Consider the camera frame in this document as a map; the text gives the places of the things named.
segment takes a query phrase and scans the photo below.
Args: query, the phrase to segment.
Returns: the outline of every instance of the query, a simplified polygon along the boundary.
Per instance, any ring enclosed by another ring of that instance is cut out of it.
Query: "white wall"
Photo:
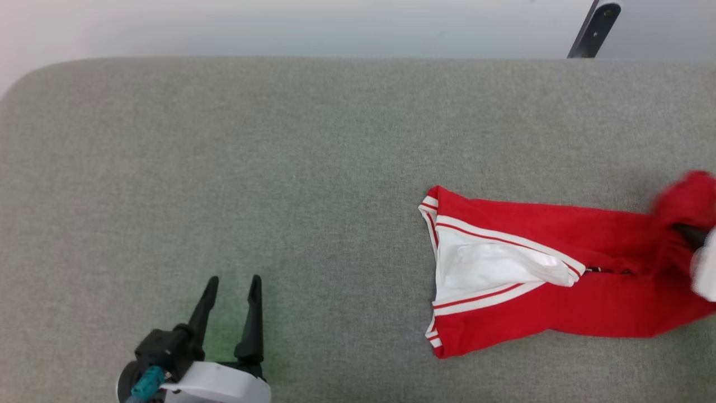
[[[86,57],[564,58],[591,0],[0,0],[0,94]]]
[[[617,2],[621,14],[597,58],[716,61],[715,0]]]

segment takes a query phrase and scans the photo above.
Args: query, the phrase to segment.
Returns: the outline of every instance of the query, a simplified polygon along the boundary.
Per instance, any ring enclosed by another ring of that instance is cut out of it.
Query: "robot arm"
[[[269,403],[271,388],[261,370],[263,312],[261,278],[254,275],[248,315],[232,362],[204,362],[203,342],[216,301],[218,278],[212,277],[189,324],[172,331],[152,330],[135,349],[135,361],[117,381],[119,403]]]

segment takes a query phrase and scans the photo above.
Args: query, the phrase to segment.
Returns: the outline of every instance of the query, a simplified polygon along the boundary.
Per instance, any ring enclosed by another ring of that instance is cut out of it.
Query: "red fabric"
[[[547,329],[651,337],[716,310],[691,291],[692,251],[672,229],[716,226],[716,181],[706,172],[691,172],[665,190],[652,214],[466,199],[439,186],[428,196],[438,200],[438,216],[524,237],[610,271],[585,272],[572,287],[545,284],[498,305],[435,316],[440,358]]]

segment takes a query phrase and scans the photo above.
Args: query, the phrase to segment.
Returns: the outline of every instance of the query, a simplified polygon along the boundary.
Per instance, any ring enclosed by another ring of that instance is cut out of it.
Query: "gray fabric surface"
[[[231,358],[253,273],[275,402],[713,402],[713,318],[437,360],[417,205],[440,184],[645,212],[716,169],[715,94],[716,65],[593,60],[34,72],[0,104],[0,402],[112,402],[136,344],[188,320],[211,275],[207,358]]]

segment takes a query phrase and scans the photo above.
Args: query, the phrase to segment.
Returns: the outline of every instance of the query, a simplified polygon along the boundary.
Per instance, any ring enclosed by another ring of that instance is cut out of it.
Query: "red tracksuit pants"
[[[716,225],[716,181],[691,172],[651,214],[466,199],[439,186],[420,211],[435,251],[426,337],[439,358],[547,329],[651,337],[716,310],[691,290],[676,223]]]

